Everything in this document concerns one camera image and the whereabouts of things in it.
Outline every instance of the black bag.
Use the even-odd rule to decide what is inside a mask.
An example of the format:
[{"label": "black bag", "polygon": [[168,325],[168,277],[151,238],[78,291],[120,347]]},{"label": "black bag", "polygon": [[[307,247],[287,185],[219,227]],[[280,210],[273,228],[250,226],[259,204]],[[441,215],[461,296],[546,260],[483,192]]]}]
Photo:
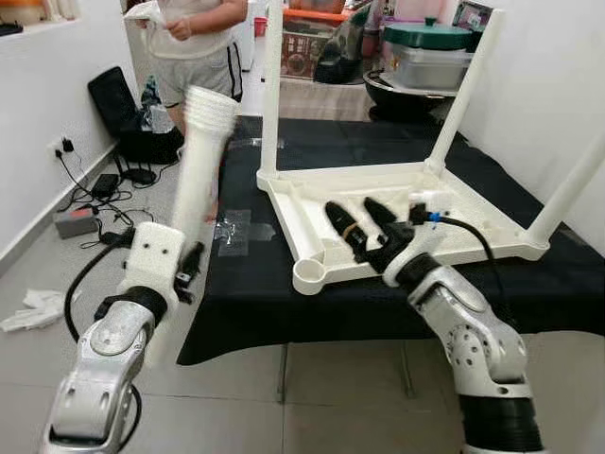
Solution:
[{"label": "black bag", "polygon": [[143,131],[143,112],[139,111],[119,66],[105,71],[88,83],[103,123],[119,140],[118,153],[128,161],[145,164],[171,164],[184,138],[177,128],[157,134]]}]

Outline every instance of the hand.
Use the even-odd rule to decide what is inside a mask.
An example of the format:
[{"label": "hand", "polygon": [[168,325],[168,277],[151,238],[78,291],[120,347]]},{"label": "hand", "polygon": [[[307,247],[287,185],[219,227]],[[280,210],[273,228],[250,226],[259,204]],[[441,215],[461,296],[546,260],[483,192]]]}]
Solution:
[{"label": "hand", "polygon": [[191,38],[191,26],[189,26],[189,19],[187,18],[168,22],[166,24],[166,30],[170,32],[174,39],[179,41],[185,41]]}]

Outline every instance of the table leg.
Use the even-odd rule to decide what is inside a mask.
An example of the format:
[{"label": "table leg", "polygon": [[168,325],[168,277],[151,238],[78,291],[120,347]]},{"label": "table leg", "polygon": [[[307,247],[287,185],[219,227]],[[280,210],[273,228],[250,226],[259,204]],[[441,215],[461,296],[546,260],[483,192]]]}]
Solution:
[{"label": "table leg", "polygon": [[401,340],[399,344],[399,358],[401,360],[401,383],[404,388],[404,393],[406,393],[408,399],[413,399],[416,397],[416,392],[414,391],[414,384],[412,383],[412,376],[409,371],[405,340]]},{"label": "table leg", "polygon": [[285,402],[285,372],[287,369],[287,353],[289,343],[282,345],[282,358],[280,360],[280,376],[277,381],[277,401],[280,404]]}]

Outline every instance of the person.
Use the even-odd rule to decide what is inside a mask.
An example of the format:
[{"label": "person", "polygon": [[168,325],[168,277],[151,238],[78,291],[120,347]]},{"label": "person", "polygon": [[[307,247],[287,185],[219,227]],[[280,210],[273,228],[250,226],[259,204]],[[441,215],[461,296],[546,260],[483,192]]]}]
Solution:
[{"label": "person", "polygon": [[147,49],[160,98],[184,135],[184,100],[189,85],[238,102],[242,97],[239,49],[230,31],[246,20],[247,0],[157,0],[165,26],[147,28]]}]

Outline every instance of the box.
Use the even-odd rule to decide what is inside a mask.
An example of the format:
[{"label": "box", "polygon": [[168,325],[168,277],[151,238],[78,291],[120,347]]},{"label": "box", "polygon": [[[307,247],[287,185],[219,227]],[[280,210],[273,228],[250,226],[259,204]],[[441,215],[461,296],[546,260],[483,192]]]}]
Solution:
[{"label": "box", "polygon": [[312,79],[321,52],[331,33],[295,33],[284,31],[282,41],[282,76]]},{"label": "box", "polygon": [[415,49],[394,44],[393,54],[399,59],[395,77],[409,88],[457,90],[473,54],[464,50]]}]

